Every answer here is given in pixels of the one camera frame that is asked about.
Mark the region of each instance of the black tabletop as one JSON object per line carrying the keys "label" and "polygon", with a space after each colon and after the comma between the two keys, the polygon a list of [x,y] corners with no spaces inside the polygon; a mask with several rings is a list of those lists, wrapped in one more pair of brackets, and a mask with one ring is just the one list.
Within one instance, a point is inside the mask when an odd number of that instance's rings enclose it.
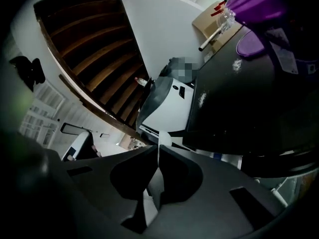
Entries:
{"label": "black tabletop", "polygon": [[319,144],[318,83],[236,53],[241,28],[198,72],[183,137],[189,147],[267,155]]}

